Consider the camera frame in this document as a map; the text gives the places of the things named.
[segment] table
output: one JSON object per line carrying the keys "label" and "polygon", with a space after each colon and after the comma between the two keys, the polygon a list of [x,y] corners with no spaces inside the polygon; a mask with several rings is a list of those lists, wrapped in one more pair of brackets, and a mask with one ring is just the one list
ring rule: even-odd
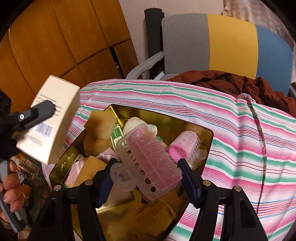
{"label": "table", "polygon": [[[296,120],[253,102],[202,87],[155,80],[104,80],[80,92],[80,108],[65,148],[84,129],[91,111],[110,104],[147,109],[207,127],[214,139],[203,179],[218,187],[240,185],[250,199],[269,240],[282,240],[296,219]],[[50,172],[51,166],[43,168]],[[189,205],[166,240],[189,240],[198,210]],[[214,240],[219,240],[223,206]]]}

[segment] chair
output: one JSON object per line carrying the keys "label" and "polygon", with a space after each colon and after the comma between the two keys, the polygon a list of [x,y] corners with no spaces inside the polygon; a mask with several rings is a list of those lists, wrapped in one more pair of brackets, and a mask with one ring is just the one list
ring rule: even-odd
{"label": "chair", "polygon": [[[145,11],[150,58],[126,79],[137,79],[147,70],[150,79],[167,80],[189,70],[212,69],[252,79],[263,77],[275,91],[288,94],[293,54],[278,35],[226,16],[189,13],[162,18],[161,9]],[[147,16],[158,17],[149,20]]]}

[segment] white wall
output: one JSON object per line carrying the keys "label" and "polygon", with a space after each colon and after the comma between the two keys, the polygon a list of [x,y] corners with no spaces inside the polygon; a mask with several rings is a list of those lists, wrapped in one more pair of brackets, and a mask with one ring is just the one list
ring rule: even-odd
{"label": "white wall", "polygon": [[223,0],[119,0],[139,63],[148,58],[144,10],[158,7],[165,16],[180,13],[223,12]]}

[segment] chair backrest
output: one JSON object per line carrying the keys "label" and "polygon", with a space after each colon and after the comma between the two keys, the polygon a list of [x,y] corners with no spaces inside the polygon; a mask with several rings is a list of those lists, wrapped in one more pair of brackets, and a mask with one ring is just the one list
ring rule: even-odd
{"label": "chair backrest", "polygon": [[249,22],[212,14],[178,14],[162,20],[166,74],[220,70],[263,77],[288,93],[293,54],[278,35]]}

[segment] barcode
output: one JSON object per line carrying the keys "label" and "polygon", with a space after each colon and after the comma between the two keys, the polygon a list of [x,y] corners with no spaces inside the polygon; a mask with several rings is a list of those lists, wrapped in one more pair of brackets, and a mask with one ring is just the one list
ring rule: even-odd
{"label": "barcode", "polygon": [[49,137],[50,133],[52,132],[52,126],[44,122],[41,122],[40,124],[37,125],[36,132],[40,133],[43,136]]}

